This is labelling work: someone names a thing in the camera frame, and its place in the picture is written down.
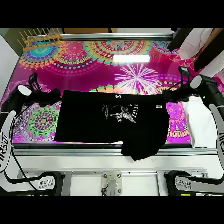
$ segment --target black cloth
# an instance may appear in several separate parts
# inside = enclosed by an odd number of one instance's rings
[[[224,30],[222,30],[215,39],[204,49],[194,62],[194,71],[198,72],[200,69],[208,65],[214,58],[216,58],[224,50]]]
[[[168,127],[169,114],[161,95],[64,91],[55,141],[123,141],[122,154],[137,160],[158,152]]]
[[[181,28],[176,34],[175,38],[168,45],[168,50],[173,51],[177,48],[180,48],[182,43],[185,41],[186,37],[193,30],[193,28]]]

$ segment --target colorful tablecloth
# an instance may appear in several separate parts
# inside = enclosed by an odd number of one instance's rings
[[[43,91],[59,88],[61,93],[75,90],[158,94],[180,81],[179,65],[188,67],[196,75],[192,59],[181,60],[176,51],[167,50],[168,44],[168,41],[150,40],[63,41],[60,47],[24,52],[3,101],[18,84],[28,84],[27,80],[34,72],[38,74]],[[114,55],[149,55],[150,61],[115,63]],[[45,108],[37,103],[32,105],[17,120],[13,142],[52,142],[60,106],[61,102]],[[166,143],[190,143],[182,103],[167,103],[167,111],[170,127]]]

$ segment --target table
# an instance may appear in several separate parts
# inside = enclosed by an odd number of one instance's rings
[[[192,75],[198,74],[193,71],[192,59],[181,60],[176,50],[168,51],[171,34],[62,36],[60,47],[23,52],[2,102],[18,84],[28,84],[28,78],[34,72],[38,74],[42,91],[59,88],[62,94],[64,90],[159,94],[180,81],[178,66],[188,67]],[[149,56],[149,61],[132,63],[123,57],[123,61],[115,62],[114,55],[144,55]],[[216,80],[224,92],[222,82],[217,77]],[[61,102],[44,108],[33,104],[17,120],[13,143],[23,143],[24,147],[24,144],[44,142],[53,147],[60,106]],[[170,127],[166,144],[189,144],[190,134],[182,103],[167,103],[167,111],[170,114]]]

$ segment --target firework pattern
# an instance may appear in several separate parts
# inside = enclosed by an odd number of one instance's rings
[[[24,52],[19,60],[2,102],[18,84],[27,84],[29,76],[38,73],[43,91],[59,88],[81,92],[157,94],[180,81],[179,65],[196,75],[193,61],[180,60],[176,51],[169,52],[167,41],[107,40],[66,41],[60,47]],[[113,55],[149,55],[148,63],[113,63]],[[216,77],[219,89],[224,85]],[[17,119],[13,141],[52,142],[60,102],[40,108],[32,105]],[[167,104],[170,127],[167,143],[190,142],[189,131],[181,103]]]

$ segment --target black t-shirt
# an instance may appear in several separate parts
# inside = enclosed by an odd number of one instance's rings
[[[141,96],[65,91],[55,141],[123,141],[122,154],[134,160],[155,155],[169,127],[161,95]]]

